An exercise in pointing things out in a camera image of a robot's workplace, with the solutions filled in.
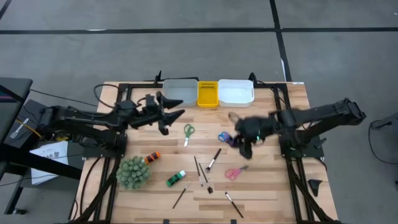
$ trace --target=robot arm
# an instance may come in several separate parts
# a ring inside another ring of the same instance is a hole
[[[243,157],[252,157],[251,144],[267,136],[279,134],[281,144],[300,149],[305,147],[312,138],[339,125],[358,125],[366,115],[355,102],[344,99],[330,105],[319,106],[308,110],[280,110],[269,113],[268,117],[252,116],[238,119],[235,131],[238,135],[239,151]],[[310,123],[308,128],[297,128]]]
[[[171,109],[182,100],[169,100],[161,92],[155,97],[146,95],[143,99],[146,105],[139,111],[139,101],[125,100],[117,103],[110,113],[93,113],[80,111],[74,107],[53,106],[41,111],[40,124],[37,128],[46,138],[51,138],[54,133],[65,132],[79,134],[94,139],[106,149],[85,148],[83,157],[120,157],[124,154],[127,136],[121,134],[127,126],[137,129],[144,125],[158,122],[159,131],[168,135],[167,125],[171,125],[185,110],[165,113],[164,108]],[[89,125],[105,126],[108,129],[99,130]]]

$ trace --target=blue scissors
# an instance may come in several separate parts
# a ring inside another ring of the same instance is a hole
[[[223,131],[221,134],[218,135],[218,140],[228,143],[232,140],[232,137],[227,132]]]

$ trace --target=green succulent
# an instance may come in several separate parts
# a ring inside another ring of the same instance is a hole
[[[120,186],[126,190],[140,189],[149,177],[148,165],[142,161],[142,157],[138,156],[123,160],[116,173]]]

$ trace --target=wooden tabletop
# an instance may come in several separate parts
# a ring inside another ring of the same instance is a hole
[[[307,109],[309,103],[305,85],[287,83],[287,86],[292,107]],[[161,89],[133,89],[132,100],[136,102],[145,94],[154,95],[156,91]],[[117,89],[104,86],[101,99],[112,105],[116,95]],[[239,155],[237,149],[232,149],[217,139],[222,131],[235,133],[233,123],[228,119],[228,112],[234,111],[244,117],[266,116],[268,112],[275,110],[274,95],[269,89],[255,89],[255,98],[248,108],[184,108],[185,113],[169,128],[168,136],[159,133],[157,124],[144,126],[139,130],[128,129],[129,140],[124,158],[147,156],[155,151],[160,152],[161,158],[150,164],[152,176],[140,190],[129,191],[117,187],[112,223],[161,223],[163,219],[169,219],[171,223],[230,223],[231,219],[237,219],[238,223],[295,223],[285,159],[280,154],[277,136],[270,136],[263,145],[253,147],[251,160],[246,160]],[[98,111],[106,113],[110,109],[99,105]],[[190,136],[188,147],[184,147],[183,127],[187,123],[195,127],[195,133]],[[212,171],[206,175],[214,189],[214,193],[209,194],[205,185],[200,186],[193,157],[197,157],[203,168],[207,167],[219,148],[222,148],[221,153]],[[85,162],[76,197],[78,202],[83,181],[94,161],[95,158],[91,158]],[[86,208],[97,194],[103,161],[104,159],[101,159],[95,165],[88,178],[83,208]],[[303,159],[303,162],[307,180],[323,181],[315,200],[326,214],[337,219],[324,166],[311,158]],[[228,169],[243,165],[248,165],[249,168],[235,181],[224,177]],[[168,187],[165,181],[181,170],[184,170],[187,176]],[[172,209],[188,181],[191,181],[191,184],[175,209]],[[240,218],[226,198],[226,191],[244,218]],[[303,198],[299,195],[302,216],[306,218]],[[108,193],[103,200],[102,219],[105,217],[107,203]]]

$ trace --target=floor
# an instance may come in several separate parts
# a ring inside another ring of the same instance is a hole
[[[2,17],[0,13],[0,31],[274,27],[271,6],[264,0],[0,0],[0,7],[4,3],[10,4]],[[395,0],[276,0],[276,6],[282,28],[398,27]],[[371,154],[368,125],[398,111],[398,32],[282,35],[292,81],[305,82],[312,106],[348,97],[368,116],[359,126],[324,134],[339,219],[396,223],[398,168]],[[159,70],[165,78],[246,79],[254,72],[263,81],[285,80],[274,32],[3,34],[0,49],[0,76],[31,78],[36,90],[90,103],[96,103],[92,90],[96,84],[153,79]],[[92,110],[37,93],[31,98],[46,105]],[[371,139],[381,158],[398,162],[393,134],[386,128],[373,131]],[[1,184],[16,180],[6,175]],[[0,188],[0,211],[13,189],[13,185]],[[2,223],[66,222],[74,196],[75,189],[25,189],[17,206],[29,214],[0,219]]]

